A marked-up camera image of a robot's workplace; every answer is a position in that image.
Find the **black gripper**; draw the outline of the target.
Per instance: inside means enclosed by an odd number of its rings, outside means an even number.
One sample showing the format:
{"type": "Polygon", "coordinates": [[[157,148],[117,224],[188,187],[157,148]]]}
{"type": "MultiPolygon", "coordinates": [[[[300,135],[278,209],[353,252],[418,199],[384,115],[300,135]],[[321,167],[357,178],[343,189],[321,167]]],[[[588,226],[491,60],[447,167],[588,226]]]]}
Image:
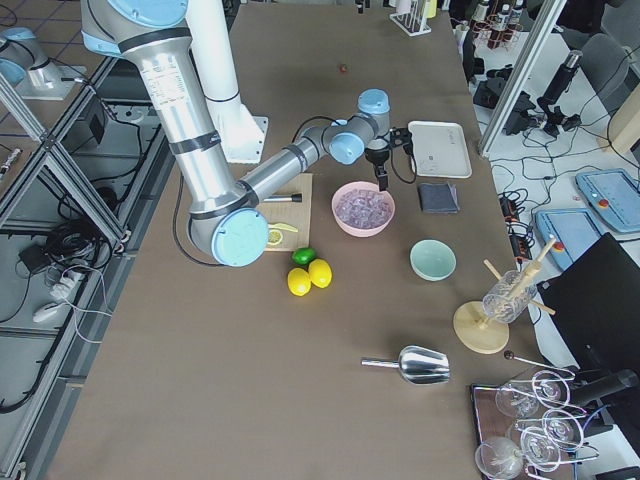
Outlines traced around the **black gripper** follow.
{"type": "Polygon", "coordinates": [[[385,138],[372,140],[365,148],[365,159],[374,166],[374,173],[380,191],[388,189],[388,172],[385,167],[389,159],[389,143],[385,138]]]}

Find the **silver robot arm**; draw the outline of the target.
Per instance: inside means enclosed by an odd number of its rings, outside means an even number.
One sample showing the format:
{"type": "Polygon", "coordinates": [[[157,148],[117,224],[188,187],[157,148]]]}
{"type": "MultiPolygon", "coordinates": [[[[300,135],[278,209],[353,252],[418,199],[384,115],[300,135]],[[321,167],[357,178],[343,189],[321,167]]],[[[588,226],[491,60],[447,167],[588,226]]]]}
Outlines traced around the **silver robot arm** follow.
{"type": "Polygon", "coordinates": [[[59,87],[62,78],[60,68],[26,27],[11,27],[1,32],[1,74],[12,86],[27,80],[27,84],[38,91],[59,87]]]}
{"type": "Polygon", "coordinates": [[[161,120],[192,204],[188,236],[219,264],[243,267],[267,246],[260,201],[322,157],[350,165],[389,137],[389,100],[369,89],[347,120],[305,130],[241,179],[226,155],[262,138],[242,104],[219,1],[84,1],[87,49],[133,63],[161,120]]]}

